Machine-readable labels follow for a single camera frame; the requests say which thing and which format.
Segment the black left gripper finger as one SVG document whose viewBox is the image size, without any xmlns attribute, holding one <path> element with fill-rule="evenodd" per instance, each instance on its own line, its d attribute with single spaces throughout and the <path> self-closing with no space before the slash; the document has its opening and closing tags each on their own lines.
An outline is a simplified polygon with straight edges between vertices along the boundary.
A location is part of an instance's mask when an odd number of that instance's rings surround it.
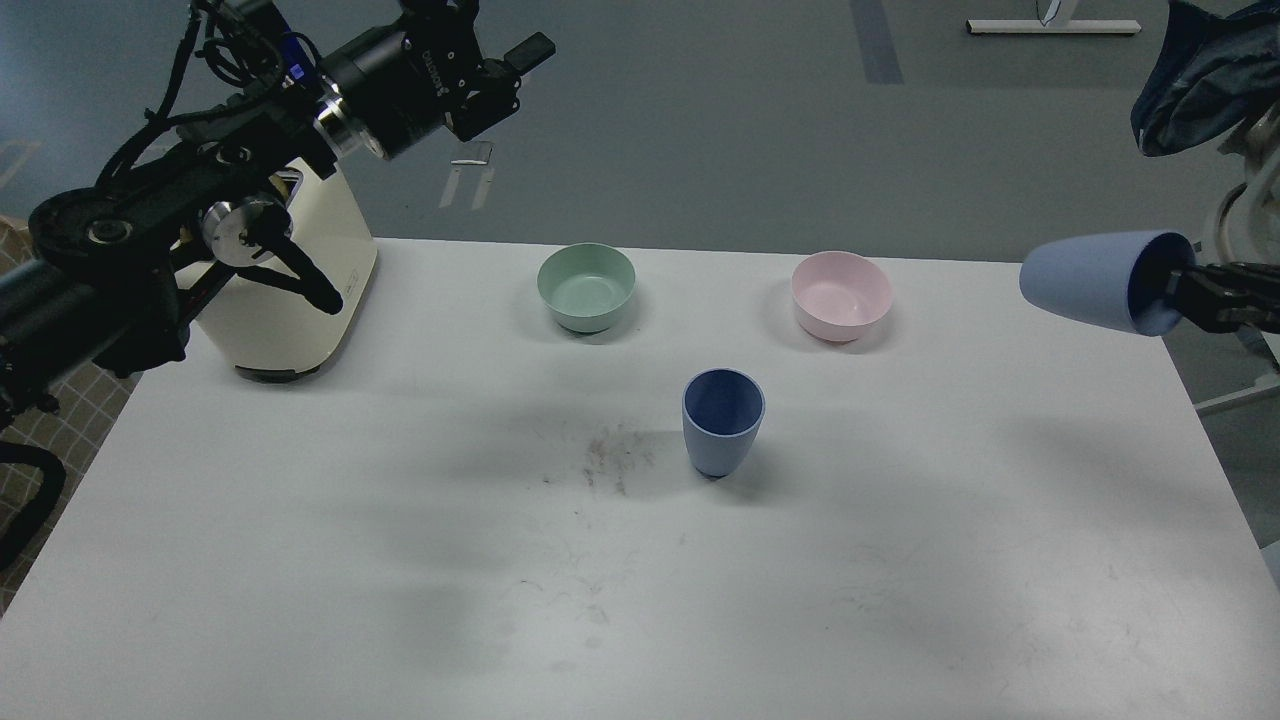
<svg viewBox="0 0 1280 720">
<path fill-rule="evenodd" d="M 474 38 L 479 1 L 401 1 L 399 24 L 411 36 Z"/>
<path fill-rule="evenodd" d="M 544 33 L 530 35 L 502 58 L 485 58 L 460 79 L 456 102 L 448 111 L 448 127 L 460 141 L 471 141 L 520 109 L 524 77 L 556 54 L 556 44 Z"/>
</svg>

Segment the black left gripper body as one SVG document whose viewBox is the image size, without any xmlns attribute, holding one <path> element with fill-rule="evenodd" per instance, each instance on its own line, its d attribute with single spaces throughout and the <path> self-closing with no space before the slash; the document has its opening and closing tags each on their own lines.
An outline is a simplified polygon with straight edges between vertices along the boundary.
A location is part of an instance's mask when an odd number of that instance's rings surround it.
<svg viewBox="0 0 1280 720">
<path fill-rule="evenodd" d="M 471 90 L 471 26 L 397 20 L 325 55 L 320 72 L 372 154 L 390 160 L 440 129 Z"/>
</svg>

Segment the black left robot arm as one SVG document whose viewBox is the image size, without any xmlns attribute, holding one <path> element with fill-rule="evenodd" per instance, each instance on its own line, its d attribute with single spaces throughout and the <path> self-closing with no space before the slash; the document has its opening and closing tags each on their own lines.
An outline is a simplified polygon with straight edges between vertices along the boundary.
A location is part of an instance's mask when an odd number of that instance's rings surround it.
<svg viewBox="0 0 1280 720">
<path fill-rule="evenodd" d="M 328 55 L 273 1 L 192 1 L 160 106 L 93 184 L 29 215 L 35 255 L 3 277 L 3 425 L 55 414 L 86 363 L 127 378 L 182 361 L 233 278 L 335 316 L 346 301 L 293 241 L 276 177 L 321 178 L 356 149 L 390 160 L 440 128 L 470 141 L 521 106 L 556 54 L 535 33 L 488 58 L 475 1 L 402 1 Z"/>
</svg>

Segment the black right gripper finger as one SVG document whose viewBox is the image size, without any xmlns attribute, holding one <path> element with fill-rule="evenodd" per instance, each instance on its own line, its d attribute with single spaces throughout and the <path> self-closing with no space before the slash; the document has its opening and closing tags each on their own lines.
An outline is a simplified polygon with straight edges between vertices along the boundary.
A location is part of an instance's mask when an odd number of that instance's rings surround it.
<svg viewBox="0 0 1280 720">
<path fill-rule="evenodd" d="M 1187 319 L 1199 329 L 1233 333 L 1242 327 L 1279 332 L 1279 266 L 1260 263 L 1170 265 L 1161 272 L 1171 327 Z"/>
</svg>

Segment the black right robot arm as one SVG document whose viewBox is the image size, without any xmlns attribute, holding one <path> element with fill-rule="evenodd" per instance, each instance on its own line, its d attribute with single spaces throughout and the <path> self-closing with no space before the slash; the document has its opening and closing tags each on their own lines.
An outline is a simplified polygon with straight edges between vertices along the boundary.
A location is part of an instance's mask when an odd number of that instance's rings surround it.
<svg viewBox="0 0 1280 720">
<path fill-rule="evenodd" d="M 1230 190 L 1210 213 L 1196 260 L 1166 283 L 1170 306 L 1208 333 L 1277 337 L 1277 173 Z"/>
</svg>

